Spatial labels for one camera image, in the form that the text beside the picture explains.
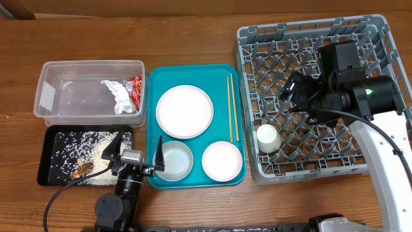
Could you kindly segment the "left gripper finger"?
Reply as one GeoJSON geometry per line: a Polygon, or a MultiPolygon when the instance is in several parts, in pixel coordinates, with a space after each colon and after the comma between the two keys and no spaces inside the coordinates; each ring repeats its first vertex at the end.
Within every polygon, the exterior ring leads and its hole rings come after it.
{"type": "Polygon", "coordinates": [[[165,170],[162,136],[159,136],[158,145],[157,145],[157,149],[155,153],[155,170],[156,171],[165,170]]]}
{"type": "Polygon", "coordinates": [[[120,130],[116,137],[103,150],[101,158],[104,160],[117,160],[120,158],[120,149],[122,145],[122,137],[124,131],[120,130]]]}

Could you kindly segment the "grey bowl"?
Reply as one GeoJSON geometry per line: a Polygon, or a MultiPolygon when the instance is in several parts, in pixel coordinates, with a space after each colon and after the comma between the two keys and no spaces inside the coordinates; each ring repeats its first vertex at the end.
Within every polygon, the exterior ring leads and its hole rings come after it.
{"type": "Polygon", "coordinates": [[[192,170],[194,157],[191,149],[180,141],[162,144],[165,169],[156,171],[161,179],[176,182],[184,179],[192,170]]]}

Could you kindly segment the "rice and food scraps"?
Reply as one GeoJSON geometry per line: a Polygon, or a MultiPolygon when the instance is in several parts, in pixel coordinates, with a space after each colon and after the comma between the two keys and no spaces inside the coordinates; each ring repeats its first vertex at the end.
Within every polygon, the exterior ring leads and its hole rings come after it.
{"type": "Polygon", "coordinates": [[[58,132],[54,138],[48,184],[65,186],[107,168],[103,151],[113,142],[116,132],[58,132]]]}

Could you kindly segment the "white napkin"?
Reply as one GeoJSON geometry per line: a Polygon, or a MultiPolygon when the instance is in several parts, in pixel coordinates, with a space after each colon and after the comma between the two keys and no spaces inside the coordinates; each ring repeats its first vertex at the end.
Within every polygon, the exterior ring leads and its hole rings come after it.
{"type": "Polygon", "coordinates": [[[114,111],[116,115],[122,113],[133,113],[136,110],[136,106],[131,100],[126,87],[116,81],[102,80],[101,84],[105,84],[108,90],[113,94],[115,98],[114,111]]]}

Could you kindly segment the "white cup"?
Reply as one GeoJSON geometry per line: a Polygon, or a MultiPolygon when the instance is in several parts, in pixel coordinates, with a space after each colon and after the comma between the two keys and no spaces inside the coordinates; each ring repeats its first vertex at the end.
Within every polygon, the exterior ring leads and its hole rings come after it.
{"type": "Polygon", "coordinates": [[[260,151],[272,153],[281,146],[281,136],[276,128],[270,124],[261,125],[257,131],[257,145],[260,151]]]}

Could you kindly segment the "pink bowl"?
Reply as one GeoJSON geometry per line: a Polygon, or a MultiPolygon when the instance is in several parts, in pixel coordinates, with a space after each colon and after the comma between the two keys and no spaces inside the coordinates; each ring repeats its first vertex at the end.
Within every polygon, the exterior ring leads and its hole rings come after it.
{"type": "Polygon", "coordinates": [[[201,164],[209,178],[217,182],[228,182],[240,174],[243,158],[235,145],[218,141],[205,149],[201,164]]]}

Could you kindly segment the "red foil wrapper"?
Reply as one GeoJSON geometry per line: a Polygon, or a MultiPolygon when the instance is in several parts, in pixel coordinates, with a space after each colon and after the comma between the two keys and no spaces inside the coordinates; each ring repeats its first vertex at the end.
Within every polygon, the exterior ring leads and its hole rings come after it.
{"type": "Polygon", "coordinates": [[[142,95],[142,75],[131,77],[126,82],[126,90],[130,99],[135,105],[136,111],[140,109],[140,100],[142,95]]]}

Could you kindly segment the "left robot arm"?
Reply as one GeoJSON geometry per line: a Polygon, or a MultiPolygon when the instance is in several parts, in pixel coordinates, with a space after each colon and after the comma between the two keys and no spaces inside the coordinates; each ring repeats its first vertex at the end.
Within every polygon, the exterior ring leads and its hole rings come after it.
{"type": "Polygon", "coordinates": [[[114,193],[102,195],[95,204],[95,231],[139,231],[135,212],[143,179],[165,170],[162,137],[158,139],[154,163],[146,164],[141,151],[121,150],[123,134],[120,131],[102,152],[101,158],[109,161],[117,183],[114,193]]]}

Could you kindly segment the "grey dishwasher rack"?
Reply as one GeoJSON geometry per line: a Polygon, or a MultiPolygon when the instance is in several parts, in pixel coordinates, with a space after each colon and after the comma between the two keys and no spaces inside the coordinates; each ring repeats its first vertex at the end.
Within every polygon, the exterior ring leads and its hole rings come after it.
{"type": "Polygon", "coordinates": [[[286,112],[293,104],[279,98],[294,70],[313,78],[320,76],[320,47],[348,40],[356,42],[367,76],[390,76],[410,107],[411,86],[388,22],[381,15],[261,24],[238,30],[236,68],[255,183],[280,184],[368,172],[361,150],[343,121],[334,128],[307,124],[306,113],[286,112]],[[258,148],[256,131],[263,124],[274,126],[281,136],[281,146],[275,152],[258,148]]]}

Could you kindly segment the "black plastic tray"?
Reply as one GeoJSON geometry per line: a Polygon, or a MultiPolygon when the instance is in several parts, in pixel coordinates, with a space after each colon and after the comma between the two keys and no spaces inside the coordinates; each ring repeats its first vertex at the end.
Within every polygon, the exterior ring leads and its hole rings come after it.
{"type": "Polygon", "coordinates": [[[53,142],[58,132],[86,132],[86,131],[108,131],[118,133],[124,131],[122,137],[121,150],[133,148],[134,136],[133,129],[128,125],[104,125],[104,126],[81,126],[81,125],[54,125],[46,130],[42,155],[37,174],[37,182],[41,186],[51,186],[48,184],[48,174],[50,170],[50,161],[52,157],[53,142]]]}

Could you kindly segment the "teal serving tray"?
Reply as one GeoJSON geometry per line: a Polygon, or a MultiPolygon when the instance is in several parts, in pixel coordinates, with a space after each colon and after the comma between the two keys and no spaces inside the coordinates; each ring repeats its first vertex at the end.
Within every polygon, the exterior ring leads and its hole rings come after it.
{"type": "Polygon", "coordinates": [[[201,135],[184,140],[194,155],[194,167],[187,177],[176,182],[169,182],[154,177],[149,179],[150,185],[157,189],[198,188],[211,186],[232,186],[239,184],[247,173],[245,160],[245,139],[243,135],[241,112],[241,94],[235,69],[228,64],[199,64],[187,66],[163,66],[154,69],[148,78],[147,86],[147,161],[152,163],[158,145],[159,136],[163,142],[172,141],[172,137],[164,132],[155,117],[155,108],[160,97],[172,87],[188,84],[199,87],[211,98],[214,116],[211,125],[201,135]],[[230,88],[234,90],[239,141],[234,141],[242,156],[240,173],[227,182],[217,182],[207,176],[201,167],[201,155],[212,142],[229,141],[229,112],[227,107],[227,80],[233,78],[230,88]]]}

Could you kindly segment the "wooden chopstick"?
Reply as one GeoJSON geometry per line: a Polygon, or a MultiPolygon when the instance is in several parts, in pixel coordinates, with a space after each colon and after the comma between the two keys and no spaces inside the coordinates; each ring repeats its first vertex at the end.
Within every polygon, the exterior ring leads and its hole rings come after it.
{"type": "Polygon", "coordinates": [[[228,116],[229,116],[229,136],[230,136],[230,143],[233,143],[232,116],[231,116],[231,105],[230,105],[229,76],[227,76],[227,104],[228,104],[228,116]]]}
{"type": "Polygon", "coordinates": [[[234,93],[234,83],[233,83],[233,76],[230,74],[230,86],[231,86],[231,94],[232,94],[232,105],[234,109],[234,122],[235,122],[235,132],[236,132],[236,141],[239,141],[239,131],[238,131],[238,119],[237,119],[237,110],[236,110],[236,98],[234,93]]]}

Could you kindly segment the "clear plastic bin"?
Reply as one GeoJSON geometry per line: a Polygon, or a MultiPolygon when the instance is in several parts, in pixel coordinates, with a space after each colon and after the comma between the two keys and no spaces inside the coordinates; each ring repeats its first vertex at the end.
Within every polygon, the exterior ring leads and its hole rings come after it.
{"type": "Polygon", "coordinates": [[[33,113],[53,125],[127,124],[141,127],[147,106],[147,77],[139,60],[49,61],[42,67],[33,113]],[[115,113],[115,96],[104,81],[126,85],[142,76],[142,96],[137,110],[115,113]]]}

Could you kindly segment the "wooden chopstick left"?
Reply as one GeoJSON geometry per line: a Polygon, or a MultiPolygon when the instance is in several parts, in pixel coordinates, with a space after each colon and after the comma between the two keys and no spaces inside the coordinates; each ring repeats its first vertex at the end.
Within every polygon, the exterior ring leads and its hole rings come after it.
{"type": "Polygon", "coordinates": [[[227,76],[227,104],[228,104],[228,116],[229,116],[229,136],[230,136],[230,143],[233,143],[232,116],[231,116],[231,105],[230,105],[229,76],[227,76]]]}

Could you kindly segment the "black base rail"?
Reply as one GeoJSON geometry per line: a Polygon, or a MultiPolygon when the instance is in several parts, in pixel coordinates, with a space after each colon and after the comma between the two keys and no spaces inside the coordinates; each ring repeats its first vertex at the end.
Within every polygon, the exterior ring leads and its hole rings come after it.
{"type": "Polygon", "coordinates": [[[309,218],[308,222],[278,223],[272,226],[169,227],[140,226],[143,232],[321,232],[373,231],[366,224],[349,221],[339,213],[328,213],[309,218]]]}

